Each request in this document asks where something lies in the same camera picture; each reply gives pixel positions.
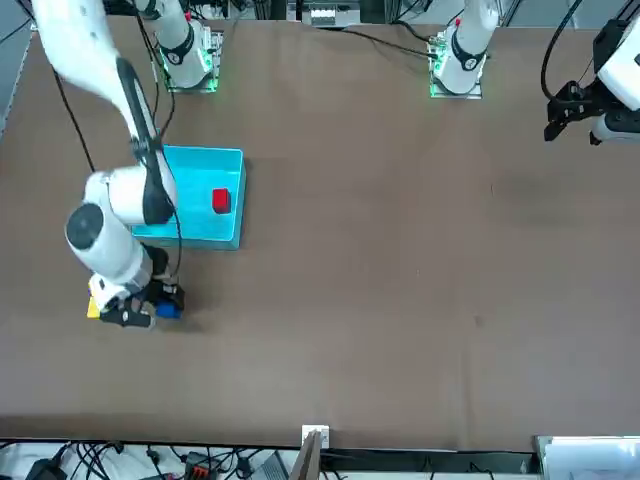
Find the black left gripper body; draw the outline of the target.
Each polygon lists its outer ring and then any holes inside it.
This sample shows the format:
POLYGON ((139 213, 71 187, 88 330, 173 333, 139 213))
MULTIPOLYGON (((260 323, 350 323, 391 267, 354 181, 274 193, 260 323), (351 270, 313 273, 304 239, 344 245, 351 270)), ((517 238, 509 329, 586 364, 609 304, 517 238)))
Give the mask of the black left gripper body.
POLYGON ((584 119, 602 113, 592 88, 567 82, 548 102, 549 120, 584 119))

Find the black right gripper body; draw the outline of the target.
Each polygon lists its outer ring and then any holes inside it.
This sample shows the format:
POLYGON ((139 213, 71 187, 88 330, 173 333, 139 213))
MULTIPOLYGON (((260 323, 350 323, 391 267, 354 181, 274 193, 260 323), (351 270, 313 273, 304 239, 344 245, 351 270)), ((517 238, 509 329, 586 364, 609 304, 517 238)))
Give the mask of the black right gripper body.
POLYGON ((176 292, 168 253, 159 247, 141 245, 134 260, 132 296, 138 298, 169 297, 176 292))

